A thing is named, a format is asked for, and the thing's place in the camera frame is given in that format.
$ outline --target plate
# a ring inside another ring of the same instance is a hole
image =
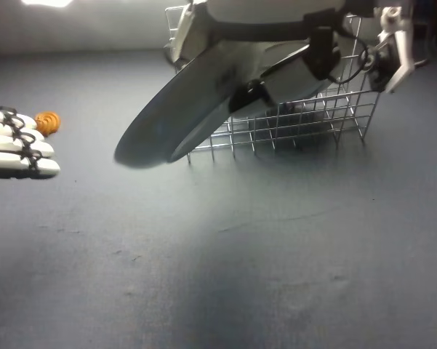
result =
[[[221,41],[192,60],[131,123],[115,161],[148,168],[190,153],[229,117],[231,94],[257,76],[265,48]]]

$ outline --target white wall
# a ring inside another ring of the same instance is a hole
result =
[[[168,41],[164,9],[185,0],[74,0],[68,7],[0,0],[0,55],[155,49]]]

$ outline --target table surface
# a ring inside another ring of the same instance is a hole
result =
[[[437,59],[355,134],[149,170],[116,143],[158,52],[0,59],[57,111],[53,180],[0,180],[0,348],[437,348]]]

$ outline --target orange ring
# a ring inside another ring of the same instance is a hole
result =
[[[53,111],[43,111],[36,115],[37,131],[47,137],[58,131],[61,120],[58,114]]]

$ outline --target metal wire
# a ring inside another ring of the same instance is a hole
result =
[[[170,41],[177,32],[177,25],[184,7],[169,7],[165,10]],[[349,23],[358,36],[362,20],[349,15]],[[359,43],[355,42],[350,55],[342,57],[342,73],[350,76],[358,67]],[[271,144],[276,150],[278,144],[290,141],[294,148],[301,148],[300,140],[314,140],[330,135],[338,146],[344,132],[358,133],[363,142],[372,121],[380,94],[370,89],[366,75],[360,74],[346,84],[332,84],[328,89],[307,100],[294,100],[279,105],[275,110],[261,116],[237,119],[230,117],[207,141],[195,151],[211,151],[229,148],[233,156],[238,147],[250,146],[253,153],[262,144]]]

